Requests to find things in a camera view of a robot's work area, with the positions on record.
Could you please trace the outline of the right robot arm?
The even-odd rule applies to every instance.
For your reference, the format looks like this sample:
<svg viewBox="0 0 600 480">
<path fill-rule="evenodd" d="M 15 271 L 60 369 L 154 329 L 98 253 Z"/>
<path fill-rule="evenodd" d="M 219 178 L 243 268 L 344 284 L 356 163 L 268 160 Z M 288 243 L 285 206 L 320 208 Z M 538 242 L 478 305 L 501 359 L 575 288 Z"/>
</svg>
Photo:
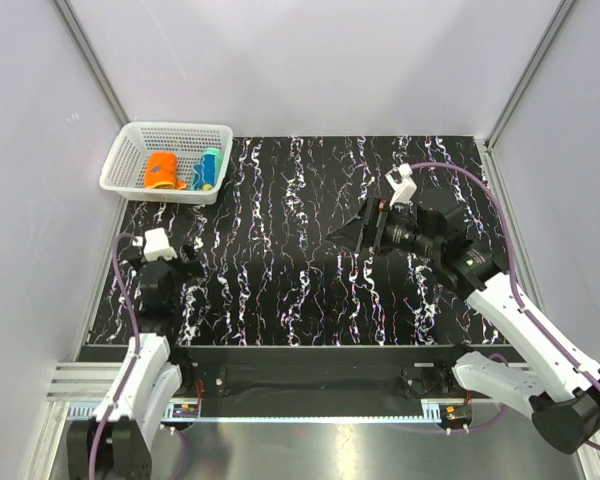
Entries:
<svg viewBox="0 0 600 480">
<path fill-rule="evenodd" d="M 573 454 L 600 430 L 600 364 L 526 299 L 504 259 L 468 237 L 463 218 L 449 192 L 424 191 L 414 213 L 371 197 L 327 238 L 355 253 L 399 250 L 428 260 L 438 282 L 487 319 L 531 368 L 465 350 L 434 371 L 437 390 L 486 395 L 529 418 L 554 449 Z"/>
</svg>

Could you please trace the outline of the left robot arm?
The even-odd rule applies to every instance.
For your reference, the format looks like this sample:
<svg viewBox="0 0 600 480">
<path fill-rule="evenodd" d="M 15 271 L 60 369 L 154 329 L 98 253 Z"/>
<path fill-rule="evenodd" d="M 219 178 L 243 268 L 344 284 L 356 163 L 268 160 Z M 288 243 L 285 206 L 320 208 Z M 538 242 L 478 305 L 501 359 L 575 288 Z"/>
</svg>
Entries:
<svg viewBox="0 0 600 480">
<path fill-rule="evenodd" d="M 179 358 L 174 346 L 180 290 L 204 273 L 195 248 L 145 251 L 128 262 L 139 281 L 140 308 L 135 308 L 122 279 L 114 248 L 114 275 L 129 312 L 132 336 L 104 398 L 88 419 L 69 426 L 66 444 L 72 479 L 95 479 L 101 473 L 119 479 L 150 478 L 151 450 L 163 412 L 173 395 L 186 395 L 195 386 L 196 372 Z"/>
</svg>

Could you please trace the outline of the yellow blue crocodile towel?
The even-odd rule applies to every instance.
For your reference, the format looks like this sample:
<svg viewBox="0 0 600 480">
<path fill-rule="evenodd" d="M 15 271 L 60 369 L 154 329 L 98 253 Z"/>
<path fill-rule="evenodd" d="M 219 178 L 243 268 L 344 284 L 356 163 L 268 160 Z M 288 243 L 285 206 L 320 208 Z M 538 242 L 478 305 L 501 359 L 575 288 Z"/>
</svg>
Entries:
<svg viewBox="0 0 600 480">
<path fill-rule="evenodd" d="M 209 191 L 215 187 L 220 171 L 223 152 L 216 147 L 205 149 L 193 166 L 193 176 L 190 189 L 194 191 Z"/>
</svg>

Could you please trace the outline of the orange grey towel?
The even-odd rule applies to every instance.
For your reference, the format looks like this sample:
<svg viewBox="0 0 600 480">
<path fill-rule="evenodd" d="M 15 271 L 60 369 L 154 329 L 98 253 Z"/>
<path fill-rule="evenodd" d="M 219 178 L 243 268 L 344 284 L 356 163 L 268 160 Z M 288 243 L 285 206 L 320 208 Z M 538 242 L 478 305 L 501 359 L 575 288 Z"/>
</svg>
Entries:
<svg viewBox="0 0 600 480">
<path fill-rule="evenodd" d="M 183 190 L 187 184 L 177 175 L 177 156 L 172 152 L 152 153 L 144 172 L 147 189 Z"/>
</svg>

